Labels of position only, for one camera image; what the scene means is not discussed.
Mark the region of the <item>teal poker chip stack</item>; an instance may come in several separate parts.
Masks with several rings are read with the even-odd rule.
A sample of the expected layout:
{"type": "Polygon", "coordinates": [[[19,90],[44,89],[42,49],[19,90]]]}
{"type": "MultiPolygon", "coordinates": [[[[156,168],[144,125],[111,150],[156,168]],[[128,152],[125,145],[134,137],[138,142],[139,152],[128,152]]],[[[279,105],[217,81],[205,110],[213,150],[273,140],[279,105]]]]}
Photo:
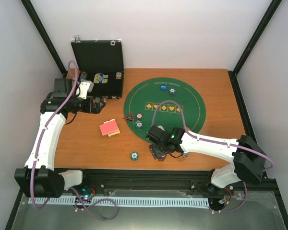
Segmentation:
{"type": "Polygon", "coordinates": [[[130,154],[130,159],[131,159],[132,161],[138,160],[138,159],[139,159],[139,153],[136,152],[136,151],[132,152],[132,153],[130,154]]]}

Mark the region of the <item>black triangular dealer button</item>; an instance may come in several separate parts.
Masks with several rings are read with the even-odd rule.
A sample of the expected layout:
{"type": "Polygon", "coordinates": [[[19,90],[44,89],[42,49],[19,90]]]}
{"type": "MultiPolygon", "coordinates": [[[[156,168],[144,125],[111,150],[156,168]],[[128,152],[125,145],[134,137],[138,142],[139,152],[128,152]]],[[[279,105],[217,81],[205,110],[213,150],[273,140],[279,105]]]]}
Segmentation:
{"type": "Polygon", "coordinates": [[[125,120],[130,120],[130,121],[134,121],[134,115],[133,115],[133,112],[130,111],[125,117],[124,117],[125,120]]]}

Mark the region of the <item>red playing card deck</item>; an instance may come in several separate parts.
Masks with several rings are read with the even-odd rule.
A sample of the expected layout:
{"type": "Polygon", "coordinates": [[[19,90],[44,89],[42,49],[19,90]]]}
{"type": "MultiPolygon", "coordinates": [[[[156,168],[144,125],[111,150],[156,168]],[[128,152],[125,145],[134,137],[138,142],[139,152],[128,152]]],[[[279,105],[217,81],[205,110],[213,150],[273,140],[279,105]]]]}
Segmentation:
{"type": "Polygon", "coordinates": [[[99,128],[103,136],[108,135],[109,137],[111,137],[120,133],[119,127],[115,119],[104,122],[99,126],[99,128]]]}

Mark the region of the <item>open black poker case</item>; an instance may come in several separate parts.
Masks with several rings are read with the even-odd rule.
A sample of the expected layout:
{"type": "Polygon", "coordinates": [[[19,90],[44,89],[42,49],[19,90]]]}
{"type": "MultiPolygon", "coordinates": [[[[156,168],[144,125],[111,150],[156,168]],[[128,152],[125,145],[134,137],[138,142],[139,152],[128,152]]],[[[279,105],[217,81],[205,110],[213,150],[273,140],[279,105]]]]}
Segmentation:
{"type": "Polygon", "coordinates": [[[97,73],[108,75],[107,84],[94,84],[89,96],[121,98],[124,83],[124,63],[120,40],[80,40],[71,42],[72,50],[80,72],[87,73],[87,80],[93,82],[97,73]],[[115,79],[116,72],[123,78],[115,79]]]}

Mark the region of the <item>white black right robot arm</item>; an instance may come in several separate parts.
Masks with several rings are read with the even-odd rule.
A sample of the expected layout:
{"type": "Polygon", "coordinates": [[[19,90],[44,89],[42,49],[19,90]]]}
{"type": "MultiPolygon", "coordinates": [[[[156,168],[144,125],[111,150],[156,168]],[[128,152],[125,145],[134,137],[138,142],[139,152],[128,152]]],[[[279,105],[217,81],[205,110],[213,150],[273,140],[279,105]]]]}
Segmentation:
{"type": "Polygon", "coordinates": [[[200,153],[228,162],[228,165],[213,169],[209,184],[224,188],[242,181],[259,184],[264,173],[266,154],[249,136],[239,139],[222,139],[199,135],[183,128],[171,132],[152,126],[146,138],[154,159],[160,159],[174,152],[180,154],[200,153]]]}

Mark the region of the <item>blue round blind button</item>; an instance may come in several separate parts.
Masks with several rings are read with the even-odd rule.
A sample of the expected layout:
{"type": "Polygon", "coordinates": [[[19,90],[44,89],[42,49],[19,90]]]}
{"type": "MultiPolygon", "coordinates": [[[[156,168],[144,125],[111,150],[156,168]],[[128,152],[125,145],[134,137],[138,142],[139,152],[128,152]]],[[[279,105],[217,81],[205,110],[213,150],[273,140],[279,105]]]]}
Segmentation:
{"type": "Polygon", "coordinates": [[[161,91],[167,91],[168,90],[168,86],[166,84],[160,84],[159,88],[161,91]]]}

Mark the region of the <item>purple chips in case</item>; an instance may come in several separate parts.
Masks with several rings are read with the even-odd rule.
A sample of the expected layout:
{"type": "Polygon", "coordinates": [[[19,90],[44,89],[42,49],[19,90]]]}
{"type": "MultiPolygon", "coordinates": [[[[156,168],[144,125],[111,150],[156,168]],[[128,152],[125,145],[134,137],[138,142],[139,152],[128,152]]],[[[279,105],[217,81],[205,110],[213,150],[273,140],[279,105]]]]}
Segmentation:
{"type": "Polygon", "coordinates": [[[121,72],[116,72],[115,79],[121,80],[123,78],[123,74],[121,72]]]}

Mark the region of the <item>round green poker mat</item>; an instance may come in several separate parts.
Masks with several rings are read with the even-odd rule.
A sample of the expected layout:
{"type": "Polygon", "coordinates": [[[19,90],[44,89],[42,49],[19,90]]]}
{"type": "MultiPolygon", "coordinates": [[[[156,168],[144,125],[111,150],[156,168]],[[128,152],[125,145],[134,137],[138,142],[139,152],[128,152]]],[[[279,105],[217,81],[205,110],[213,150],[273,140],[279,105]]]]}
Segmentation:
{"type": "Polygon", "coordinates": [[[192,132],[198,133],[206,119],[206,107],[204,100],[191,85],[174,78],[153,78],[136,85],[128,93],[123,114],[126,116],[133,112],[134,121],[128,121],[130,130],[140,139],[145,138],[152,122],[155,126],[162,126],[166,131],[173,128],[183,128],[181,111],[183,111],[186,127],[192,132]],[[160,84],[168,86],[167,91],[161,91],[160,84]],[[176,94],[169,93],[169,89],[176,89],[176,94]],[[138,129],[135,125],[136,114],[141,113],[143,127],[138,129]]]}

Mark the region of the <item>card deck in case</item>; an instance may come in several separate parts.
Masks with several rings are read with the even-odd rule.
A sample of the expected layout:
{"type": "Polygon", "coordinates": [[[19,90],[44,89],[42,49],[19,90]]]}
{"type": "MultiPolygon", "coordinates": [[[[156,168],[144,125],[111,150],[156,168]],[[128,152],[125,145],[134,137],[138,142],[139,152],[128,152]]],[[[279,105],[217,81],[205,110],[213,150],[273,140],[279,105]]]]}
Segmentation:
{"type": "Polygon", "coordinates": [[[108,83],[108,75],[103,73],[97,73],[94,76],[94,84],[107,84],[108,83]]]}

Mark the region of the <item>teal chips in case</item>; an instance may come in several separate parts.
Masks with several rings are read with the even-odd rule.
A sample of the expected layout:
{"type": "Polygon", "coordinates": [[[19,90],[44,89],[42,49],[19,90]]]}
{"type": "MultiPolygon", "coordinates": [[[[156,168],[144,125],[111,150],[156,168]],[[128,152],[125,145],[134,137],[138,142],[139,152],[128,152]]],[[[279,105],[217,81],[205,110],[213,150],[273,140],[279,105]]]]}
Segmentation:
{"type": "Polygon", "coordinates": [[[86,73],[86,72],[81,72],[79,81],[80,81],[80,82],[83,82],[83,81],[85,81],[86,79],[87,79],[87,73],[86,73]]]}

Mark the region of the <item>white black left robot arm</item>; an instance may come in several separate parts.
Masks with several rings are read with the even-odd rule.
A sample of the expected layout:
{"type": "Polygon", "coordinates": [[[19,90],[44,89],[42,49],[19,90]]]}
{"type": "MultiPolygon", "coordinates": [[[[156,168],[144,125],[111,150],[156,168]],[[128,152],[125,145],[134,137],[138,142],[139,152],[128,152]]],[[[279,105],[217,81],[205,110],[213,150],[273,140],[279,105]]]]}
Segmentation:
{"type": "Polygon", "coordinates": [[[88,96],[94,83],[84,80],[75,83],[71,79],[55,79],[54,91],[40,106],[38,134],[23,168],[17,168],[14,178],[27,197],[58,198],[64,190],[74,187],[85,193],[90,180],[81,170],[54,171],[55,153],[62,131],[70,113],[99,114],[105,107],[100,98],[88,96]]]}

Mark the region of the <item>purple poker chip stack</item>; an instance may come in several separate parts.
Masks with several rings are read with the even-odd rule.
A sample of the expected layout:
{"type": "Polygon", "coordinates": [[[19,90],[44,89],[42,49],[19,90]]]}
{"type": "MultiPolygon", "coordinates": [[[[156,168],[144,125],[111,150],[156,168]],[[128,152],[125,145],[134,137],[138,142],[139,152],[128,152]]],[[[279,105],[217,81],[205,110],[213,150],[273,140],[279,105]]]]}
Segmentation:
{"type": "Polygon", "coordinates": [[[182,157],[185,159],[185,158],[187,158],[189,156],[189,153],[188,152],[186,152],[186,153],[183,153],[183,155],[182,155],[182,157]]]}

